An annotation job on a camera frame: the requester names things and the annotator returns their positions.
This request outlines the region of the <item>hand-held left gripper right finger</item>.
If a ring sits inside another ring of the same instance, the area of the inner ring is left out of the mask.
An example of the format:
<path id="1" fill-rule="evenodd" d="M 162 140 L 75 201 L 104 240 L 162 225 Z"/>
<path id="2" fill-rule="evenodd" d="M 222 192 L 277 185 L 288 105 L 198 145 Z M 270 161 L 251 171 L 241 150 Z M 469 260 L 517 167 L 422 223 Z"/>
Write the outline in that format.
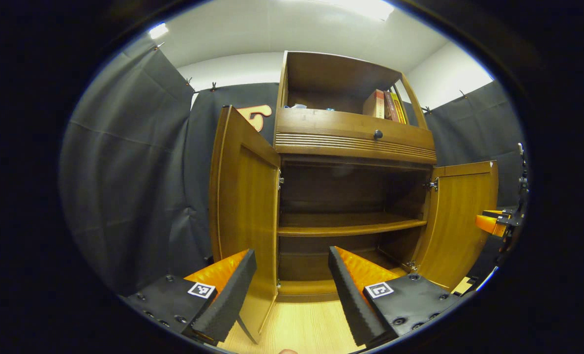
<path id="1" fill-rule="evenodd" d="M 379 347 L 443 320 L 464 301 L 418 273 L 396 275 L 341 247 L 328 267 L 357 345 Z"/>

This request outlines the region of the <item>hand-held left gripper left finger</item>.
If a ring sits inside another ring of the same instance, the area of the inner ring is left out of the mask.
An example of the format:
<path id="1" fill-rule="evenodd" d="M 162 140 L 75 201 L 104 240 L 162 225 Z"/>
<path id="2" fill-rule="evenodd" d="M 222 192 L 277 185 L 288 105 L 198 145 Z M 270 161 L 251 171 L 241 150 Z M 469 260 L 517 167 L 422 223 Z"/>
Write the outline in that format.
<path id="1" fill-rule="evenodd" d="M 172 332 L 216 346 L 238 320 L 256 269 L 254 250 L 245 249 L 183 278 L 166 275 L 122 300 Z"/>

